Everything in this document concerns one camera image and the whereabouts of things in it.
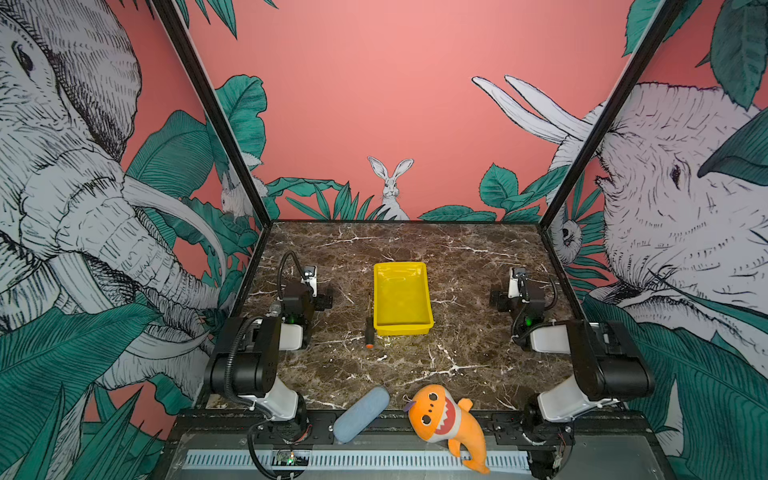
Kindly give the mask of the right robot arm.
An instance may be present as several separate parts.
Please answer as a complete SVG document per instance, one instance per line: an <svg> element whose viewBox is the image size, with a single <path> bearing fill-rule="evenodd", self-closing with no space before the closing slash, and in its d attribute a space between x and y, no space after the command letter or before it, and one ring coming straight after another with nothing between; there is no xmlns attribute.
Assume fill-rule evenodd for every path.
<svg viewBox="0 0 768 480"><path fill-rule="evenodd" d="M526 441L548 443L578 417L606 406L650 396L654 375L624 324L582 319L547 320L558 301L525 276L512 276L493 289L489 305L511 316L511 340L526 351L570 357L572 374L555 387L531 396L520 428Z"/></svg>

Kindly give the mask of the black orange screwdriver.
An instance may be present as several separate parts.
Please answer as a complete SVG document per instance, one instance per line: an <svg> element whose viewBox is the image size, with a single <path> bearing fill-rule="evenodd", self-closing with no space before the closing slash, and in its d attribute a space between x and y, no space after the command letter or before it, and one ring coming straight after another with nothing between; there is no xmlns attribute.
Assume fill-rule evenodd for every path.
<svg viewBox="0 0 768 480"><path fill-rule="evenodd" d="M373 295L369 296L367 316L365 320L364 339L367 349L373 349L375 345L376 332L374 328L374 300Z"/></svg>

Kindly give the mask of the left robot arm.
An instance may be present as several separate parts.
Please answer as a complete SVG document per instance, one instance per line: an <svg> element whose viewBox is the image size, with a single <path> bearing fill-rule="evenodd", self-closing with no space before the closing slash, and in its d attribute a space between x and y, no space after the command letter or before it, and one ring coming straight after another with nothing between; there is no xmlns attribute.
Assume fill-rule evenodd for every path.
<svg viewBox="0 0 768 480"><path fill-rule="evenodd" d="M205 369L204 383L236 407L260 413L287 443L303 441L311 429L303 396L278 377L279 353L309 347L315 313L333 306L331 287L316 291L294 281L267 312L225 322Z"/></svg>

